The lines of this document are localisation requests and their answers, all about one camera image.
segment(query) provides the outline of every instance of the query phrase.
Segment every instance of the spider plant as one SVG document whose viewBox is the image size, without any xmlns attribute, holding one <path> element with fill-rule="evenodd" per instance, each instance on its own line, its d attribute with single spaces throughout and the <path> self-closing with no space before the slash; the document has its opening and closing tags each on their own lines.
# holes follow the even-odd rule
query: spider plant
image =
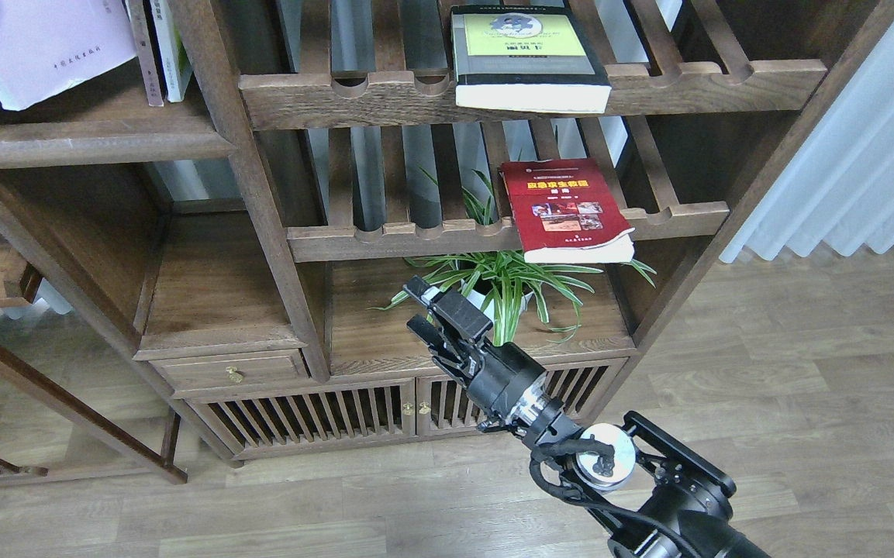
<svg viewBox="0 0 894 558">
<path fill-rule="evenodd" d="M 421 169 L 434 184 L 437 183 L 426 169 Z M 492 181 L 480 170 L 474 170 L 478 179 L 487 187 L 488 198 L 479 200 L 470 191 L 464 190 L 464 206 L 468 216 L 479 225 L 490 225 L 494 218 L 494 197 Z M 494 322 L 492 342 L 501 346 L 510 342 L 515 336 L 522 314 L 523 297 L 532 293 L 536 302 L 536 316 L 543 324 L 550 324 L 550 308 L 547 303 L 547 291 L 552 289 L 557 294 L 571 301 L 577 322 L 574 325 L 550 328 L 552 332 L 564 332 L 567 335 L 556 343 L 564 342 L 574 336 L 581 328 L 581 299 L 575 289 L 589 293 L 595 292 L 592 286 L 569 274 L 602 273 L 602 269 L 573 264 L 538 264 L 529 263 L 523 257 L 522 250 L 500 250 L 496 252 L 465 252 L 461 254 L 437 255 L 436 257 L 406 258 L 409 265 L 419 268 L 432 268 L 423 277 L 426 283 L 446 291 L 450 287 L 460 287 L 461 295 L 467 297 L 478 289 L 485 296 L 481 304 L 482 312 L 492 308 Z M 635 268 L 651 285 L 653 281 L 648 273 L 656 273 L 650 266 L 632 260 Z M 392 297 L 390 304 L 379 310 L 389 310 L 408 299 L 405 291 L 399 291 Z"/>
</svg>

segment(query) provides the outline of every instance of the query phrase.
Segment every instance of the wooden drawer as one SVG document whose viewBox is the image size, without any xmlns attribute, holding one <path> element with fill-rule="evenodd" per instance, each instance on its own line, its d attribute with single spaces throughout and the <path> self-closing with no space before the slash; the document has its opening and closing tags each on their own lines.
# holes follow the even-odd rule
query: wooden drawer
<svg viewBox="0 0 894 558">
<path fill-rule="evenodd" d="M 248 393 L 308 377 L 300 350 L 260 350 L 153 360 L 174 397 Z"/>
</svg>

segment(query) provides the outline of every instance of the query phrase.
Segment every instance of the white flower pot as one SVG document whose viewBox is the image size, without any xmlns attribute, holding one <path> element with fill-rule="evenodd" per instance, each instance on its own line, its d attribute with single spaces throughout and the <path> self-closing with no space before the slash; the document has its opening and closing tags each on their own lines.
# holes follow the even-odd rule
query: white flower pot
<svg viewBox="0 0 894 558">
<path fill-rule="evenodd" d="M 481 308 L 482 304 L 485 303 L 485 296 L 482 293 L 478 293 L 478 291 L 471 291 L 471 293 L 467 296 L 468 300 L 471 304 L 475 305 L 476 308 Z M 526 308 L 529 308 L 529 301 L 533 299 L 533 293 L 529 292 L 522 296 L 522 304 L 519 305 L 519 314 L 522 315 L 523 312 L 526 311 Z M 492 324 L 495 322 L 495 301 L 490 301 L 488 303 L 488 307 L 482 311 L 482 314 L 487 315 L 488 320 L 492 320 Z"/>
</svg>

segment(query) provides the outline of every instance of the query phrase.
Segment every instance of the green and black book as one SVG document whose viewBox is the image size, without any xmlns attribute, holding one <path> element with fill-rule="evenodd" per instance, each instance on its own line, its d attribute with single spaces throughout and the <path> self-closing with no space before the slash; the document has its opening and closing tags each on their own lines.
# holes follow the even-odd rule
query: green and black book
<svg viewBox="0 0 894 558">
<path fill-rule="evenodd" d="M 454 6 L 457 106 L 603 113 L 609 77 L 571 10 Z"/>
</svg>

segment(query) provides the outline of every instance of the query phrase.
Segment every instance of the book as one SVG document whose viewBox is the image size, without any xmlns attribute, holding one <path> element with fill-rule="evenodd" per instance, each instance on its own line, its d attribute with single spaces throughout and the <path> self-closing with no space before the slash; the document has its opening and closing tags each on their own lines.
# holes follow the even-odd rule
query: book
<svg viewBox="0 0 894 558">
<path fill-rule="evenodd" d="M 119 0 L 0 0 L 3 109 L 27 109 L 135 56 Z"/>
<path fill-rule="evenodd" d="M 181 34 L 166 0 L 150 0 L 150 9 L 164 69 L 164 85 L 167 85 L 167 102 L 183 102 L 185 89 L 192 79 L 192 64 L 185 54 L 185 46 L 181 45 Z"/>
<path fill-rule="evenodd" d="M 532 264 L 621 264 L 633 232 L 593 159 L 501 166 L 512 219 Z"/>
<path fill-rule="evenodd" d="M 457 106 L 604 113 L 613 90 L 571 10 L 454 6 Z"/>
<path fill-rule="evenodd" d="M 157 59 L 154 57 L 154 42 L 151 38 L 153 24 L 149 21 L 149 7 L 145 0 L 124 1 L 133 29 L 133 43 L 136 47 L 137 59 L 140 61 L 140 73 L 143 75 L 143 88 L 147 93 L 147 105 L 164 106 L 161 75 L 157 68 Z"/>
</svg>

